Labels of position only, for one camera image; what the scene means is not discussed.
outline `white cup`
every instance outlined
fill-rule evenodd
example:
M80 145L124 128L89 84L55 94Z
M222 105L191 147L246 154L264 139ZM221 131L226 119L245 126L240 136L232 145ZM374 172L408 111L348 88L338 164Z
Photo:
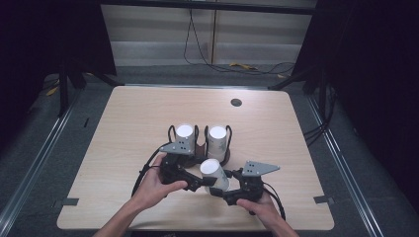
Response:
M187 123L182 123L176 128L176 140L187 139L191 152L195 153L195 131L194 127Z
M209 158L215 158L219 162L224 159L225 151L227 150L227 130L220 125L212 126L209 129Z
M222 170L218 160L208 159L204 161L203 164L201 164L200 170L203 177L216 178L216 182L212 186L213 188L228 191L230 188L230 182L228 181L227 176L225 176L224 170ZM205 187L205 189L207 193L210 193L209 187Z

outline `black circle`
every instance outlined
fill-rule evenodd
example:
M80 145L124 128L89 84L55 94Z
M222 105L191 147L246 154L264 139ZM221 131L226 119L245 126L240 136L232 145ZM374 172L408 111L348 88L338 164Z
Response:
M242 105L241 101L239 99L232 99L231 105L234 107L240 107Z

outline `table surface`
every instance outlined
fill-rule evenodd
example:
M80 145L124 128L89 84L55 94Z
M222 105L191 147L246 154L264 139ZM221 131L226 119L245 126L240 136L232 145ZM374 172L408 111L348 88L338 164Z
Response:
M232 99L242 101L240 107ZM262 177L278 192L287 222L297 230L329 230L334 221L323 196L290 97L285 92L245 89L117 87L105 108L68 195L79 198L64 206L57 220L62 229L99 229L129 199L138 171L168 141L170 125L230 125L231 156L227 170L252 160L281 166ZM189 172L200 176L199 167ZM231 188L238 182L231 180ZM178 191L141 213L131 224L141 230L264 230L257 217L228 206L204 188Z

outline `human hand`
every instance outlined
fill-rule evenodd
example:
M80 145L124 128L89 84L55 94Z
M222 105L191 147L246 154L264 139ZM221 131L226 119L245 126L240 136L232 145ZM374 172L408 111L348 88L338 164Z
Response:
M248 211L253 211L265 228L271 230L275 236L298 236L280 216L268 193L263 192L262 197L257 202L248 199L239 199L237 205Z
M137 204L139 211L153 207L170 193L181 190L188 185L185 181L177 181L169 185L161 183L162 178L159 166L165 156L166 154L157 156L130 200Z

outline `gray carpet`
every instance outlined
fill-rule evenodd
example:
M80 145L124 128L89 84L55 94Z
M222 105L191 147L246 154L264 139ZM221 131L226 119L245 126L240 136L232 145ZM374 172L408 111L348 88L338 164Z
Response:
M261 70L269 70L272 66L259 67ZM277 71L289 67L282 65ZM120 67L118 73L116 80L130 84L267 87L281 82L273 74L249 76L220 73L204 65ZM60 208L52 207L56 200L66 198L112 93L112 88L97 78L86 75L86 80L87 87L81 92L80 99L9 236L91 236L94 233L58 229L56 219ZM294 83L285 91L291 96L302 131L308 131L317 124L307 99L302 94L301 86L302 83ZM1 152L1 209L41 149L56 121L58 111L59 95L47 97L42 92L25 127L8 149ZM339 103L335 107L331 129L376 215L384 236L419 236L417 213L392 178L371 155L362 139L356 135ZM309 151L323 191L335 201L330 205L335 227L331 231L298 231L300 236L370 236L324 140L320 137L309 147Z

